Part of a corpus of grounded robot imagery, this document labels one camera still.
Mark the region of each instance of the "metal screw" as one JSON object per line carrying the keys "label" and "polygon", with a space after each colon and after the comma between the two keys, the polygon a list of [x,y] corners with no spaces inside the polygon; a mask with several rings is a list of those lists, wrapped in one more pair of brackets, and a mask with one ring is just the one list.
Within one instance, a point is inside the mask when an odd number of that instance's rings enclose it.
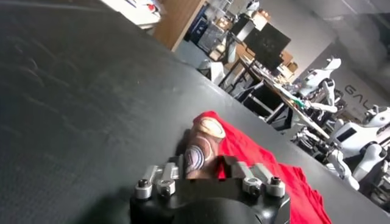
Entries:
{"label": "metal screw", "polygon": [[257,180],[255,179],[255,178],[251,178],[251,179],[249,179],[248,180],[248,182],[251,182],[251,183],[254,183],[254,182],[256,182]]}
{"label": "metal screw", "polygon": [[169,181],[169,180],[163,180],[163,181],[161,181],[161,184],[169,184],[171,181]]}
{"label": "metal screw", "polygon": [[253,185],[249,187],[249,194],[254,196],[254,197],[259,197],[260,196],[260,187]]}
{"label": "metal screw", "polygon": [[272,185],[278,185],[278,184],[280,184],[280,182],[282,182],[282,181],[279,177],[271,177],[271,184]]}
{"label": "metal screw", "polygon": [[142,179],[138,181],[138,187],[146,187],[149,184],[148,180]]}
{"label": "metal screw", "polygon": [[161,188],[161,196],[163,196],[164,198],[168,198],[171,196],[171,190],[169,190],[168,187],[163,187]]}

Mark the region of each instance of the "red cloth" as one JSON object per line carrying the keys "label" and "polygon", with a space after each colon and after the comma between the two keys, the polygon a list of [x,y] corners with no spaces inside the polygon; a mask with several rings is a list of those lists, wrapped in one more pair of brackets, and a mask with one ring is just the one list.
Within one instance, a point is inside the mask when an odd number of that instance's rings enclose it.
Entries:
{"label": "red cloth", "polygon": [[236,129],[223,121],[214,111],[204,112],[200,117],[217,119],[226,132],[226,138],[219,145],[219,154],[236,156],[238,161],[245,161],[248,166],[263,163],[273,175],[278,176],[286,184],[286,191],[291,198],[291,223],[331,223],[325,212],[322,196],[310,188],[305,175],[299,167],[287,166],[276,161],[273,154]]}

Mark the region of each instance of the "gray table surface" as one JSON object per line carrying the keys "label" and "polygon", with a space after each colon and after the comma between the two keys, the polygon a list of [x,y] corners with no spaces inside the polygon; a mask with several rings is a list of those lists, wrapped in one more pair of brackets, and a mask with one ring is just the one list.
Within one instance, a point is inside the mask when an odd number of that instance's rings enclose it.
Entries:
{"label": "gray table surface", "polygon": [[53,1],[0,11],[0,223],[127,223],[129,189],[206,110],[300,166],[334,223],[389,223],[121,15]]}

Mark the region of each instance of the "humanoid robot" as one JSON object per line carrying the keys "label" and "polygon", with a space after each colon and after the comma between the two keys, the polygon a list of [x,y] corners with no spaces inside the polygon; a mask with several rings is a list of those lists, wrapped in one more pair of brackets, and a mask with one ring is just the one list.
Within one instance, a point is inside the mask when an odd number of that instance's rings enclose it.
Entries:
{"label": "humanoid robot", "polygon": [[[303,129],[297,137],[310,139],[321,145],[323,151],[327,151],[327,160],[330,162],[326,164],[327,168],[358,190],[359,181],[388,153],[388,150],[378,143],[377,132],[389,122],[390,108],[375,105],[373,109],[366,112],[366,118],[361,125],[337,120],[328,142],[321,141],[307,129]],[[362,158],[352,173],[344,159],[355,156]]]}
{"label": "humanoid robot", "polygon": [[[310,71],[298,90],[298,97],[304,100],[305,107],[322,110],[321,115],[324,111],[335,113],[338,110],[335,106],[335,81],[330,78],[330,74],[341,66],[341,59],[332,57],[327,61],[328,65],[325,68]],[[325,91],[328,105],[310,102],[313,94],[316,94],[321,87]]]}

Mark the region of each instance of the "computer monitor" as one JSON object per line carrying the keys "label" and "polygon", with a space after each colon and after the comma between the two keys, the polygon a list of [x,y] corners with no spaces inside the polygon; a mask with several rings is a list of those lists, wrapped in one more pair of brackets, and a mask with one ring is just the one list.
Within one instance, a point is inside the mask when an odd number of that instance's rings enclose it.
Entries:
{"label": "computer monitor", "polygon": [[245,14],[239,16],[239,20],[230,29],[237,40],[244,41],[248,34],[255,28],[254,22]]}
{"label": "computer monitor", "polygon": [[262,30],[253,29],[244,42],[255,53],[255,59],[270,71],[274,71],[283,60],[282,50],[291,41],[286,35],[267,23]]}

